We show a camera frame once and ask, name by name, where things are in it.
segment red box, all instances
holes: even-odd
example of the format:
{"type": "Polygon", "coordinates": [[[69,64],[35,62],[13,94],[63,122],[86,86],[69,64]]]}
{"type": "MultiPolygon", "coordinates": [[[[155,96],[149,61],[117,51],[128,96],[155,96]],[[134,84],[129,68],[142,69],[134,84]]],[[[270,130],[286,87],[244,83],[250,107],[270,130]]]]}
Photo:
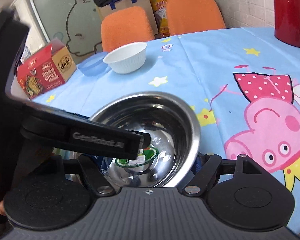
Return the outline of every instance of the red box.
{"type": "Polygon", "coordinates": [[[66,83],[76,69],[67,47],[54,39],[18,67],[17,79],[32,99],[66,83]]]}

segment white bowl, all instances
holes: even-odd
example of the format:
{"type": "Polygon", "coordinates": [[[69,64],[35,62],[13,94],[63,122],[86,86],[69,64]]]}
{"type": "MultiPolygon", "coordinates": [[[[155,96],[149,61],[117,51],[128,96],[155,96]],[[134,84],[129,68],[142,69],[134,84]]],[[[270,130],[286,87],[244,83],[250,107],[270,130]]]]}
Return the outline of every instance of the white bowl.
{"type": "Polygon", "coordinates": [[[111,51],[104,57],[103,62],[118,74],[136,71],[146,61],[146,47],[146,42],[134,42],[124,45],[111,51]]]}

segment stainless steel bowl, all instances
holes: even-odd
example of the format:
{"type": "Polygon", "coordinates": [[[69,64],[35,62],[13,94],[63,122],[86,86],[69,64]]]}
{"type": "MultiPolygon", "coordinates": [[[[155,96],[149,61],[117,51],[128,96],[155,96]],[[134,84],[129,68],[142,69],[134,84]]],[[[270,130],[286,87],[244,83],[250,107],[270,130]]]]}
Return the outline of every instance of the stainless steel bowl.
{"type": "Polygon", "coordinates": [[[168,93],[127,95],[104,106],[90,120],[151,135],[149,154],[140,153],[139,162],[110,160],[105,177],[113,186],[174,187],[198,154],[197,117],[183,100],[168,93]]]}

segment pink cartoon pig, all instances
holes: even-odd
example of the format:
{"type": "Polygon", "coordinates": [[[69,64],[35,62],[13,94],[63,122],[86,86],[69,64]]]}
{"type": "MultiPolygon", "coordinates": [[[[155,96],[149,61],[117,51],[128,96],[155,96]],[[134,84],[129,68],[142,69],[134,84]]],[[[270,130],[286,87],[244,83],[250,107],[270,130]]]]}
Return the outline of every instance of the pink cartoon pig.
{"type": "Polygon", "coordinates": [[[274,172],[300,157],[300,112],[293,104],[281,98],[261,97],[246,107],[244,118],[249,130],[225,143],[227,158],[246,154],[274,172]]]}
{"type": "Polygon", "coordinates": [[[269,172],[285,169],[300,158],[300,112],[290,76],[234,73],[234,78],[250,102],[244,111],[249,129],[226,141],[227,158],[246,154],[269,172]]]}

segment yellow snack bag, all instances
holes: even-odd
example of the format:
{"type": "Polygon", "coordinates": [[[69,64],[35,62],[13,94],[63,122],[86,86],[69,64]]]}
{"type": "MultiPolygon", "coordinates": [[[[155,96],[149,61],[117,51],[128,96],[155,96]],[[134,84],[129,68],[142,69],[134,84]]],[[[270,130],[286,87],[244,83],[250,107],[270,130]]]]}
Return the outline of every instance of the yellow snack bag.
{"type": "Polygon", "coordinates": [[[169,34],[166,3],[168,0],[150,0],[159,34],[169,34]]]}

